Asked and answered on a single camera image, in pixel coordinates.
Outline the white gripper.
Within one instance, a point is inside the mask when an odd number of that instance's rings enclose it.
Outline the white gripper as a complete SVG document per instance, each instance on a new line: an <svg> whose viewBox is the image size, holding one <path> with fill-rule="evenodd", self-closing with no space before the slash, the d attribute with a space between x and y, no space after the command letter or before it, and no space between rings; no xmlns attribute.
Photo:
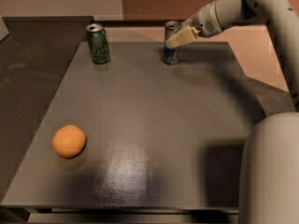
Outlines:
<svg viewBox="0 0 299 224"><path fill-rule="evenodd" d="M184 22L168 21L165 24L164 44L169 49L194 42L198 36L212 37L223 32L219 23L216 3L212 2Z"/></svg>

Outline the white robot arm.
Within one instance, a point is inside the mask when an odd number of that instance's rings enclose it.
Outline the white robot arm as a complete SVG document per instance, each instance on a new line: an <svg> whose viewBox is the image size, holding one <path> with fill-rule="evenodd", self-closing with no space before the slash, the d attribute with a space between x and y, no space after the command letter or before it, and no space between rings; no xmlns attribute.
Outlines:
<svg viewBox="0 0 299 224"><path fill-rule="evenodd" d="M174 49L243 23L262 21L288 90L262 94L266 117L243 149L238 224L299 224L299 17L290 0L218 0L165 41Z"/></svg>

